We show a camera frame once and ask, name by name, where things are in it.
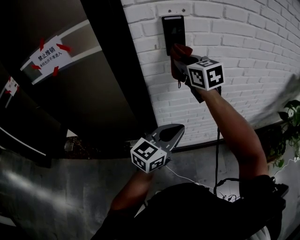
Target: white brick wall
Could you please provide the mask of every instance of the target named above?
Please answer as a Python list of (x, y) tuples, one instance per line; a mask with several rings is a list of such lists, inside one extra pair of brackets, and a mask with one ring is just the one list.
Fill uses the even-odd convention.
[(185, 85), (178, 89), (172, 78), (161, 16), (184, 15), (193, 53), (224, 63), (222, 96), (247, 120), (260, 114), (291, 74), (299, 72), (297, 0), (121, 1), (158, 124), (186, 126), (179, 146), (216, 140), (217, 127), (206, 104), (198, 104)]

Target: white cable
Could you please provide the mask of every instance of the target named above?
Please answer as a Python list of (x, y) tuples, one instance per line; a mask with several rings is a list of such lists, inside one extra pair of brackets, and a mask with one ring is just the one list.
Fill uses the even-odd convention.
[(293, 161), (293, 162), (295, 162), (295, 163), (296, 163), (296, 162), (297, 162), (299, 159), (300, 159), (300, 158), (295, 158), (294, 160), (293, 160), (293, 159), (289, 159), (289, 161), (287, 162), (287, 165), (284, 165), (284, 167), (283, 167), (281, 170), (277, 171), (277, 172), (274, 174), (274, 176), (273, 176), (273, 177), (275, 177), (277, 173), (279, 173), (279, 172), (283, 171), (283, 170), (284, 170), (284, 168), (285, 168), (286, 166), (288, 166), (288, 165), (289, 165), (290, 161)]
[(176, 172), (174, 172), (174, 171), (173, 171), (171, 168), (169, 168), (167, 165), (165, 165), (165, 167), (166, 167), (167, 169), (169, 169), (172, 173), (174, 173), (176, 176), (180, 177), (180, 178), (185, 178), (185, 179), (190, 180), (191, 182), (193, 182), (193, 183), (195, 183), (195, 184), (202, 185), (202, 186), (207, 187), (207, 188), (211, 188), (212, 190), (214, 189), (213, 187), (206, 186), (206, 185), (204, 185), (204, 184), (195, 182), (195, 181), (193, 181), (193, 180), (191, 180), (191, 179), (189, 179), (189, 178), (179, 176)]

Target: floor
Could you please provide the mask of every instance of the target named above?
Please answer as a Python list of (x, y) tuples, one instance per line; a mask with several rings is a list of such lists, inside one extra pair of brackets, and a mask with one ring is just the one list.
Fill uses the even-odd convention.
[[(168, 164), (178, 175), (214, 186), (215, 149), (208, 147), (173, 155)], [(288, 149), (284, 159), (293, 158)], [(300, 224), (300, 163), (289, 162), (276, 175), (277, 183), (289, 185), (280, 239)], [(114, 196), (136, 171), (130, 159), (54, 159), (51, 169), (9, 151), (0, 155), (0, 203), (35, 240), (89, 240), (101, 226)], [(270, 175), (276, 168), (270, 167)], [(238, 177), (238, 165), (226, 145), (220, 146), (218, 179)], [(155, 173), (148, 199), (157, 190), (189, 182), (166, 167)], [(239, 196), (236, 183), (218, 188), (227, 197)]]

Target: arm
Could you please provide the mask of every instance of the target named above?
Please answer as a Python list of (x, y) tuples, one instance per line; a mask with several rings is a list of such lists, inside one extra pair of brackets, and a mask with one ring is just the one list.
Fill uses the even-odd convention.
[(145, 201), (153, 176), (153, 172), (138, 170), (112, 201), (109, 214), (127, 209), (126, 215), (134, 217)]
[(197, 89), (206, 102), (227, 145), (239, 162), (240, 178), (268, 175), (267, 161), (255, 131), (215, 90)]

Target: white sign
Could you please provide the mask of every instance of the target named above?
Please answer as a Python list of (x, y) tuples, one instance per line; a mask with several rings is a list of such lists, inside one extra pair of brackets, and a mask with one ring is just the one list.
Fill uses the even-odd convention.
[(10, 77), (9, 81), (5, 85), (5, 89), (9, 91), (11, 95), (15, 95), (18, 90), (18, 86), (19, 84), (17, 84), (17, 82), (12, 77)]
[(53, 73), (55, 67), (60, 69), (73, 62), (68, 52), (60, 49), (56, 44), (62, 45), (58, 36), (55, 36), (45, 43), (42, 51), (38, 49), (30, 57), (30, 60), (34, 63), (34, 65), (41, 68), (38, 69), (38, 71), (40, 71), (45, 77)]

